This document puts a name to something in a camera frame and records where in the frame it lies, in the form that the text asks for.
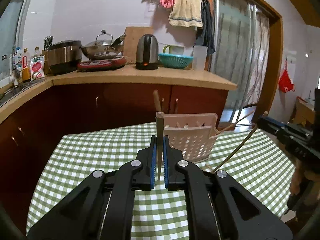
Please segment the person's right hand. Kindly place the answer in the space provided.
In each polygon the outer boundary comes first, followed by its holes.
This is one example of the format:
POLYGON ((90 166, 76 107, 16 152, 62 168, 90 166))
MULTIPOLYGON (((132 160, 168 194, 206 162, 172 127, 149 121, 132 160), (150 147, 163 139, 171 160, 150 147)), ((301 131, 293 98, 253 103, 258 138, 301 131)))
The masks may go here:
POLYGON ((318 202, 319 174, 309 171, 299 159, 296 159, 287 207, 292 211, 305 211, 317 206, 318 202))

